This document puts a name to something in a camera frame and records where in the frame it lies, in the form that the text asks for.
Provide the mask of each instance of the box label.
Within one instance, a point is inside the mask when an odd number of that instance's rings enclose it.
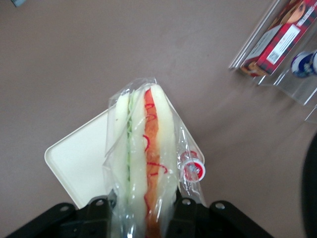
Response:
[[[278,30],[281,28],[281,25],[275,26],[274,28],[270,29],[269,31],[265,32],[265,34],[261,37],[259,42],[254,46],[253,50],[250,52],[248,57],[245,60],[249,60],[255,57],[258,57],[267,45],[271,42],[273,37],[276,35]]]
[[[295,37],[300,33],[300,29],[295,25],[291,25],[291,27],[286,31],[282,39],[277,43],[272,52],[266,58],[271,64],[276,64],[278,59],[285,52],[287,47],[293,42]]]

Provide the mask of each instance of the clear plastic bag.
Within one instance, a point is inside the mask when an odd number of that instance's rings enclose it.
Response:
[[[164,237],[177,189],[205,204],[185,125],[154,78],[109,100],[104,176],[117,196],[112,237]]]

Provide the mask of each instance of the red and white sticker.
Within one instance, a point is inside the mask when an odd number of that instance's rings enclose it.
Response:
[[[206,169],[200,160],[189,160],[184,164],[184,173],[189,181],[201,181],[206,174]]]

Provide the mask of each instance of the product box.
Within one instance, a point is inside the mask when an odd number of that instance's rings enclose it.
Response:
[[[252,77],[271,75],[317,18],[317,0],[291,0],[260,38],[241,70]]]

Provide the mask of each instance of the sticker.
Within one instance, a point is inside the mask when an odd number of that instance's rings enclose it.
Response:
[[[247,56],[245,60],[249,60],[255,57],[260,56],[264,49],[267,47],[267,45],[271,42],[275,34],[278,32],[278,30],[281,28],[281,25],[275,26],[274,28],[270,29],[269,31],[265,32],[265,34],[261,37],[259,42],[254,46],[253,50],[250,52],[250,54]]]
[[[184,173],[186,180],[197,182],[204,178],[206,168],[200,160],[189,160],[184,164]]]
[[[286,51],[287,47],[293,42],[300,29],[295,25],[291,25],[290,28],[286,31],[282,39],[276,44],[272,52],[266,58],[271,64],[276,64],[282,54]]]

